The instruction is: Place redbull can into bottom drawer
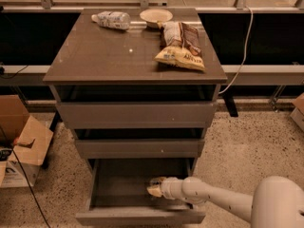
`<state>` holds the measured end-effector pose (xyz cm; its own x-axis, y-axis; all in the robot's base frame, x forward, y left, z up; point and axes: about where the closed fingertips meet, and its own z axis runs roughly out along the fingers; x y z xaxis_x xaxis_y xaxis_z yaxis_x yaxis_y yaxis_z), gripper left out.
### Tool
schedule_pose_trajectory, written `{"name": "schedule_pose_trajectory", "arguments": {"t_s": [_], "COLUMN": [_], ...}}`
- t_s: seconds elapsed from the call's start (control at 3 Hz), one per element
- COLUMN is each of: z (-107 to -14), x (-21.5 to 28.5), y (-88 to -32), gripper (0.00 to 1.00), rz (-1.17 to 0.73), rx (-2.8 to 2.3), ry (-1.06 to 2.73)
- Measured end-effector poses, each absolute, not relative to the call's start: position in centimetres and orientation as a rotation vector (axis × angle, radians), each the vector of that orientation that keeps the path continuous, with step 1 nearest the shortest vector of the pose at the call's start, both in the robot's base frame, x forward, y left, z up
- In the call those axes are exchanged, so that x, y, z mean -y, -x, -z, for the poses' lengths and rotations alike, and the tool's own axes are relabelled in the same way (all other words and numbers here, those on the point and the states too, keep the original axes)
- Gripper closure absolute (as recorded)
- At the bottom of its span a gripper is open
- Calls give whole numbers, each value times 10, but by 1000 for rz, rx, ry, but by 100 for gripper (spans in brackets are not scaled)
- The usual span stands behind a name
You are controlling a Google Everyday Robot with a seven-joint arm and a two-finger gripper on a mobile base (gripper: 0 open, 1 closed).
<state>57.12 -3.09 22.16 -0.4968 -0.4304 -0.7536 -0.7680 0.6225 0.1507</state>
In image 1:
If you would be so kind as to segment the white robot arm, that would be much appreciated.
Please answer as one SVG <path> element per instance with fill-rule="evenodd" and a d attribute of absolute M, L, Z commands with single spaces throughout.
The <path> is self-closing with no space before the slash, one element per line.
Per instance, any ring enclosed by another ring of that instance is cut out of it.
<path fill-rule="evenodd" d="M 190 204 L 210 201 L 250 223 L 251 228 L 304 228 L 304 191 L 280 176 L 263 179 L 252 196 L 212 186 L 201 179 L 159 177 L 147 192 L 154 197 Z"/>

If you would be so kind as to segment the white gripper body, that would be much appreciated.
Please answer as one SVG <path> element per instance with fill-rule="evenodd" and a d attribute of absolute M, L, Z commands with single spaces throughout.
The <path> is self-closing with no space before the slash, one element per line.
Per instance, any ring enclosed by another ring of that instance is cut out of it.
<path fill-rule="evenodd" d="M 161 193 L 169 200 L 181 200 L 183 180 L 177 178 L 166 178 L 161 182 Z"/>

